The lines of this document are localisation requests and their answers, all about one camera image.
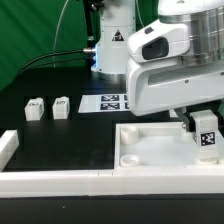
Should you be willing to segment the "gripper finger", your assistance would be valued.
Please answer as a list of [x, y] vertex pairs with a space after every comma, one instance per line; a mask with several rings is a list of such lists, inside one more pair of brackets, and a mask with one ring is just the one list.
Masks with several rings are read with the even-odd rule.
[[175, 112], [178, 118], [183, 122], [185, 125], [185, 130], [187, 132], [193, 133], [196, 131], [195, 121], [190, 116], [190, 113], [187, 111], [186, 108], [176, 108]]

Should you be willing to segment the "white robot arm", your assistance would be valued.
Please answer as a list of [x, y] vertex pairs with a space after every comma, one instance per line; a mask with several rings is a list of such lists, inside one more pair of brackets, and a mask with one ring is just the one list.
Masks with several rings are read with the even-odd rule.
[[224, 98], [224, 0], [159, 0], [158, 19], [127, 39], [126, 91], [143, 116]]

